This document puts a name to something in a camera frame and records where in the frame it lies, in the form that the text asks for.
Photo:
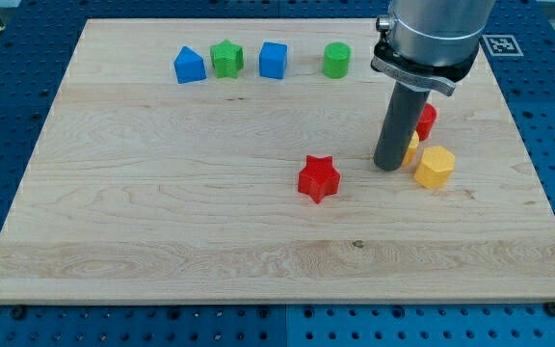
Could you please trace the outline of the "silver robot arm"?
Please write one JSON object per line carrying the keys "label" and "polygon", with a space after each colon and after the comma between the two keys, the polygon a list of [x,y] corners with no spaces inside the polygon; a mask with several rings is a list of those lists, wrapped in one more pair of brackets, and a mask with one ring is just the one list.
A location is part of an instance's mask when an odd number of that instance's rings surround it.
{"label": "silver robot arm", "polygon": [[493,0],[391,0],[371,67],[416,92],[450,96],[470,71]]}

